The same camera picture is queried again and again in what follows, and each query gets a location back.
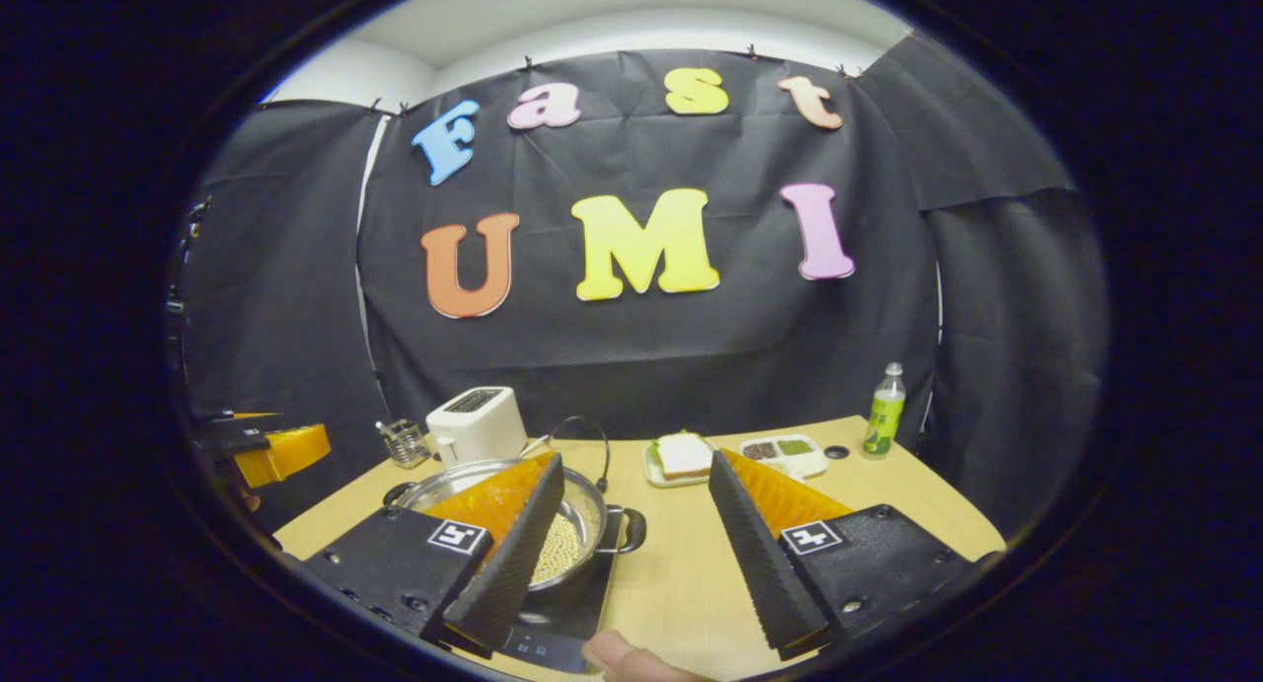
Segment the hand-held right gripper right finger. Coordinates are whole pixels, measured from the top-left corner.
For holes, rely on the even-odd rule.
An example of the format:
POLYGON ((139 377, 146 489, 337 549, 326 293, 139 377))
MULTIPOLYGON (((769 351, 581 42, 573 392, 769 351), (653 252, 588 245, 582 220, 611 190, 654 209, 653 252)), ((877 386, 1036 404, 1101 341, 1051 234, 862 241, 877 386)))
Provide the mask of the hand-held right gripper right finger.
POLYGON ((741 453, 717 450, 709 469, 765 642, 784 661, 893 642, 991 559, 965 556, 888 503, 853 510, 741 453))

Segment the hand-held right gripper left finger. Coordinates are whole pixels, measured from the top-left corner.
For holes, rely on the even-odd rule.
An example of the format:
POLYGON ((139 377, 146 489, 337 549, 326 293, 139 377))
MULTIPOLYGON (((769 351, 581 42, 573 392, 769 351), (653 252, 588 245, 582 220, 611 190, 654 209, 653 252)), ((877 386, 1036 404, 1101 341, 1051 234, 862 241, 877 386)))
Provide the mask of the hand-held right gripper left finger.
POLYGON ((477 653, 508 642, 565 493, 543 453, 423 512, 379 506, 303 565, 410 637, 477 653))

